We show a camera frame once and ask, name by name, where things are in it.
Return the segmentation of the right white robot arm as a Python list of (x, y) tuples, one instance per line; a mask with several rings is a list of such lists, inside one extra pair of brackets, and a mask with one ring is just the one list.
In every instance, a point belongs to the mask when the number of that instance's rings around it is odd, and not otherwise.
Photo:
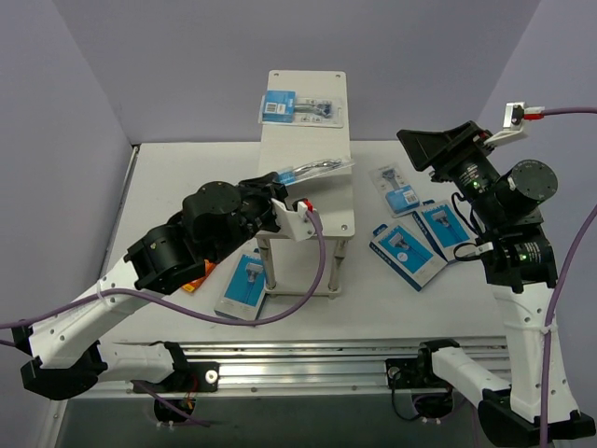
[(472, 121), (444, 132), (401, 130), (397, 138), (415, 170), (451, 182), (478, 218), (475, 258), (500, 310), (511, 372), (509, 381), (500, 379), (447, 339), (422, 345), (415, 376), (425, 385), (454, 386), (497, 447), (594, 436), (595, 421), (579, 409), (562, 361), (553, 302), (563, 273), (539, 210), (556, 193), (557, 176), (537, 160), (500, 174), (489, 159), (490, 132)]

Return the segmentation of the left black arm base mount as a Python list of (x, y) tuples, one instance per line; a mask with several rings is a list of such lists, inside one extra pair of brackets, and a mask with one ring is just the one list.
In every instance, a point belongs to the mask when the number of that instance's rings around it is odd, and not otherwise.
[(174, 371), (169, 392), (214, 393), (218, 390), (220, 364), (214, 361), (191, 362)]

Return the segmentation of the Gillette SkinGuard blister pack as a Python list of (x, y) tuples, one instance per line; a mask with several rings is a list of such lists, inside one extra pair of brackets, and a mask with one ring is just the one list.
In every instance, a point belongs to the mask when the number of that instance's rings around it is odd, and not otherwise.
[(277, 177), (282, 184), (291, 186), (353, 165), (354, 160), (352, 158), (323, 159), (278, 170)]

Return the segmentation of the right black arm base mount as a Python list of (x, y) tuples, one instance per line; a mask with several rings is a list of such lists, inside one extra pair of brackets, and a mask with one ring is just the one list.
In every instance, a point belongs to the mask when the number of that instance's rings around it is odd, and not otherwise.
[(386, 382), (390, 389), (445, 389), (448, 383), (415, 357), (387, 358)]

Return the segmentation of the clear blue-card razor blister pack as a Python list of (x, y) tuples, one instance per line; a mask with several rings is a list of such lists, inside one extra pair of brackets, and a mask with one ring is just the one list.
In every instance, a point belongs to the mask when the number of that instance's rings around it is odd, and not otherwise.
[(391, 217), (402, 217), (422, 204), (396, 162), (372, 169), (369, 177)]

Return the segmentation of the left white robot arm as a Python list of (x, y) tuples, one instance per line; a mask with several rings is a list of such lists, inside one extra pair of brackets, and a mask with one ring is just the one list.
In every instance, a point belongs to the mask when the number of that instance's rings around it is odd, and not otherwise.
[(102, 382), (141, 381), (159, 392), (189, 386), (192, 369), (178, 343), (124, 345), (103, 336), (150, 299), (203, 276), (208, 262), (223, 261), (259, 231), (279, 231), (274, 204), (287, 195), (274, 172), (236, 185), (212, 181), (188, 195), (69, 309), (12, 330), (17, 348), (31, 356), (21, 367), (24, 388), (63, 400)]

